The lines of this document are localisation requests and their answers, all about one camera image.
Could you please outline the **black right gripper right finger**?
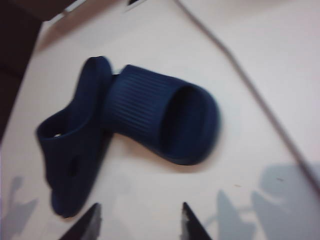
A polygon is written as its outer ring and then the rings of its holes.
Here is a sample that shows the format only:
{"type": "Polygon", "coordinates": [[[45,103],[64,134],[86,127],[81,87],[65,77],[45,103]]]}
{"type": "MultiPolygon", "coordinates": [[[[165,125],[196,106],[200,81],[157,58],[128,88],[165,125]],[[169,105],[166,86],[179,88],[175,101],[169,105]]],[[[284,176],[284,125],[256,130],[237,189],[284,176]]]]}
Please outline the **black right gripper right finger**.
{"type": "Polygon", "coordinates": [[[196,214],[187,202],[182,204],[182,239],[183,240],[211,240],[196,214]]]}

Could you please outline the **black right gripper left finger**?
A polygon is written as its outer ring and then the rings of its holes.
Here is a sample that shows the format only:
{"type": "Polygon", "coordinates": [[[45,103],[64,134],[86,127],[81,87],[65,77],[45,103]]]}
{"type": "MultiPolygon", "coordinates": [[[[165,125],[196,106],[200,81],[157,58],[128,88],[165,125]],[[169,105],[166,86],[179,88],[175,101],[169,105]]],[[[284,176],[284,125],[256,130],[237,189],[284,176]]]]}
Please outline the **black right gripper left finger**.
{"type": "Polygon", "coordinates": [[[60,240],[97,240],[102,223],[102,205],[94,203],[60,240]]]}

